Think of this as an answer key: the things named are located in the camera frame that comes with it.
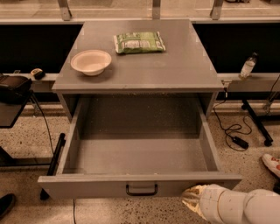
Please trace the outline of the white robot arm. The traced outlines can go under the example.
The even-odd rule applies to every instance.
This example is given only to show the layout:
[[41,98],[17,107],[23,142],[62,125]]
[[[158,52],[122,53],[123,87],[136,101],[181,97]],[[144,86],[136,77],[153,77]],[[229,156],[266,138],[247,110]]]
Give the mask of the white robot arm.
[[196,185],[182,193],[182,202],[211,224],[280,224],[280,195],[268,190]]

